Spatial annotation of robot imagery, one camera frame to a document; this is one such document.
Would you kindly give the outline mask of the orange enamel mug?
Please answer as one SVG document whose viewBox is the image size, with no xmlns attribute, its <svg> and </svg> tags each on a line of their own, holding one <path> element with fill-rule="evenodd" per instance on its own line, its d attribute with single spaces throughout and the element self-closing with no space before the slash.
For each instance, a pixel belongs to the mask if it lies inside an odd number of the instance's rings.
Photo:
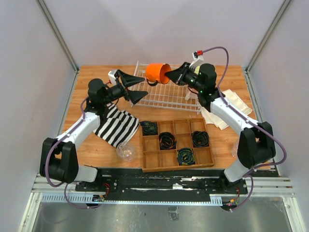
<svg viewBox="0 0 309 232">
<path fill-rule="evenodd" d="M 166 76 L 171 67 L 166 63 L 152 63 L 146 67 L 145 76 L 148 85 L 154 87 L 157 84 L 167 84 L 170 79 Z"/>
</svg>

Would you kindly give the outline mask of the yellow-green mug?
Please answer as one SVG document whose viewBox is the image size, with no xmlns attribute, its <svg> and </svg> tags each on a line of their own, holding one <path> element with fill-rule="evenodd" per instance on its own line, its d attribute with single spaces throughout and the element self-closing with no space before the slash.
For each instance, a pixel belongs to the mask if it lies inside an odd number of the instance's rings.
<svg viewBox="0 0 309 232">
<path fill-rule="evenodd" d="M 199 75 L 199 70 L 200 70 L 200 66 L 197 66 L 197 67 L 195 68 L 194 73 L 195 73 L 196 75 Z"/>
</svg>

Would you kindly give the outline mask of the pink white mug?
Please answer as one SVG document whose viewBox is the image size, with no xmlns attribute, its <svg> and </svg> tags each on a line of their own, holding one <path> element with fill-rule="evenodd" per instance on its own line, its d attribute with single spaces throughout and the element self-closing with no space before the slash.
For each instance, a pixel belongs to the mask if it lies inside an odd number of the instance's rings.
<svg viewBox="0 0 309 232">
<path fill-rule="evenodd" d="M 185 94 L 185 98 L 184 98 L 186 101 L 192 99 L 192 100 L 196 100 L 198 99 L 198 96 L 197 96 L 197 92 L 196 91 L 193 91 L 190 87 L 187 87 L 186 89 L 186 94 Z"/>
</svg>

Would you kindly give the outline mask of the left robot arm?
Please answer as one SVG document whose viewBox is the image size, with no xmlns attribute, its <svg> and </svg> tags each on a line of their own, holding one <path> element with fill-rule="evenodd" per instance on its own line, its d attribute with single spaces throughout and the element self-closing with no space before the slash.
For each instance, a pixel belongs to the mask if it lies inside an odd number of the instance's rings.
<svg viewBox="0 0 309 232">
<path fill-rule="evenodd" d="M 40 175 L 56 188 L 74 181 L 86 182 L 92 191 L 103 187 L 98 168 L 79 165 L 77 150 L 84 140 L 95 134 L 109 145 L 118 148 L 127 143 L 139 128 L 139 119 L 126 111 L 118 110 L 120 98 L 132 104 L 138 103 L 147 91 L 130 90 L 129 87 L 144 78 L 112 70 L 115 85 L 108 86 L 99 78 L 88 83 L 88 96 L 81 103 L 82 115 L 67 131 L 56 138 L 46 138 L 42 144 Z"/>
</svg>

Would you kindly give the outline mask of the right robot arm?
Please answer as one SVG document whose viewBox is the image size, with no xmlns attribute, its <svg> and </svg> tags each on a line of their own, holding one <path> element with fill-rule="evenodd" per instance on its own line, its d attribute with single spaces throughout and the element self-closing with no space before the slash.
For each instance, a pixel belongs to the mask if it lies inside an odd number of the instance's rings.
<svg viewBox="0 0 309 232">
<path fill-rule="evenodd" d="M 275 154 L 274 141 L 271 139 L 272 126 L 260 123 L 235 108 L 216 87 L 217 73 L 212 64 L 202 64 L 194 73 L 185 62 L 181 67 L 166 72 L 173 83 L 188 85 L 197 91 L 200 105 L 221 118 L 239 136 L 237 159 L 224 170 L 224 178 L 219 180 L 219 189 L 230 193 L 236 188 L 236 181 L 243 178 L 253 167 L 267 162 Z"/>
</svg>

